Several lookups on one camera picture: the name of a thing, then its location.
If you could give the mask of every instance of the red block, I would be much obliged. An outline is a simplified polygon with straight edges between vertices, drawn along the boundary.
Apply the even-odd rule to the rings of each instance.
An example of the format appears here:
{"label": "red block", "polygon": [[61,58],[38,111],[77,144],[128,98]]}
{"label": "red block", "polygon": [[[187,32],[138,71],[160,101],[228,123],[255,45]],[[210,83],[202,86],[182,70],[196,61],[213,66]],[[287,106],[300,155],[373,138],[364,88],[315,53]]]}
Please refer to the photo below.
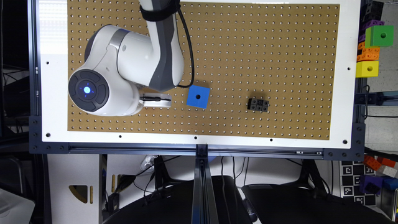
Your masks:
{"label": "red block", "polygon": [[365,164],[367,167],[369,167],[369,168],[371,168],[372,170],[375,170],[375,171],[377,171],[380,168],[380,166],[381,166],[380,162],[378,162],[373,157],[368,156],[368,155],[364,156],[363,164]]}
{"label": "red block", "polygon": [[377,158],[377,161],[380,162],[382,165],[386,165],[386,166],[389,166],[392,168],[394,168],[394,166],[396,165],[396,163],[394,161],[380,157],[380,156]]}

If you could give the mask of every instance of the yellow block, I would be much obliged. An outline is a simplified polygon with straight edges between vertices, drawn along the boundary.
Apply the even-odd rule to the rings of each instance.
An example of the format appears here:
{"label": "yellow block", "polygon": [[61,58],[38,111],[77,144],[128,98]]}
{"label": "yellow block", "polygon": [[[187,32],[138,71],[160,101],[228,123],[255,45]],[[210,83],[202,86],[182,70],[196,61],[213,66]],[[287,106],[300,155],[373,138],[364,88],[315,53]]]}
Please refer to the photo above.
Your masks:
{"label": "yellow block", "polygon": [[358,62],[356,64],[356,78],[377,77],[379,75],[379,61]]}

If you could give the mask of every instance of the white frame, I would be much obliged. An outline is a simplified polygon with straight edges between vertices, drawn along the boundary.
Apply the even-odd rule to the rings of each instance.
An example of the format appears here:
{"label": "white frame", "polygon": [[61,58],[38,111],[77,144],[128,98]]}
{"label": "white frame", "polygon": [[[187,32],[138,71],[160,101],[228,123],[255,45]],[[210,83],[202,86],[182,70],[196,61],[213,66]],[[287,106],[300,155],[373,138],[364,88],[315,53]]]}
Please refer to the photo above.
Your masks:
{"label": "white frame", "polygon": [[231,146],[279,146],[350,148],[353,120],[356,52],[360,0],[291,0],[289,2],[245,0],[190,0],[268,4],[339,4],[340,22],[336,46],[335,79],[331,107],[330,139],[286,139],[196,134],[149,134],[68,131],[68,15],[67,0],[38,0],[39,54],[42,87],[43,142],[117,142],[159,144],[212,144]]}

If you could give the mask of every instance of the purple block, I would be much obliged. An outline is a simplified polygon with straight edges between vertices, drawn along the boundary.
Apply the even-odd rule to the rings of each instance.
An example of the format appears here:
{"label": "purple block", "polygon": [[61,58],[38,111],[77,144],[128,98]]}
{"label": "purple block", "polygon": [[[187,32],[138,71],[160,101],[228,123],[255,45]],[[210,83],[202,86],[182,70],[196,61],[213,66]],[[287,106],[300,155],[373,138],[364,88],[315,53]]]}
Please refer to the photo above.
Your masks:
{"label": "purple block", "polygon": [[365,35],[365,34],[359,36],[359,38],[358,38],[358,43],[364,42],[364,41],[365,41],[365,38],[366,38],[366,35]]}
{"label": "purple block", "polygon": [[372,183],[376,186],[378,186],[380,189],[383,184],[383,178],[381,177],[375,177],[371,175],[362,175],[360,179],[360,184],[359,184],[359,191],[364,193],[364,194],[371,194],[371,192],[368,192],[365,187],[368,185],[368,183]]}
{"label": "purple block", "polygon": [[383,21],[372,19],[371,21],[363,24],[361,30],[366,30],[367,28],[372,27],[372,26],[383,26],[383,25],[384,25]]}

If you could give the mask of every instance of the blue cube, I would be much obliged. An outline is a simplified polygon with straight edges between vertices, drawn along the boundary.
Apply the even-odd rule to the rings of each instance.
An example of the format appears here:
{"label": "blue cube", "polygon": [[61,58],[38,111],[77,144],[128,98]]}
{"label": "blue cube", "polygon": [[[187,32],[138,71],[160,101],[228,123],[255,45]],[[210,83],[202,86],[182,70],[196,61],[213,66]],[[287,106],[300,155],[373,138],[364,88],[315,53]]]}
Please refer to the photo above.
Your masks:
{"label": "blue cube", "polygon": [[206,109],[209,94],[209,88],[193,85],[189,88],[187,105]]}

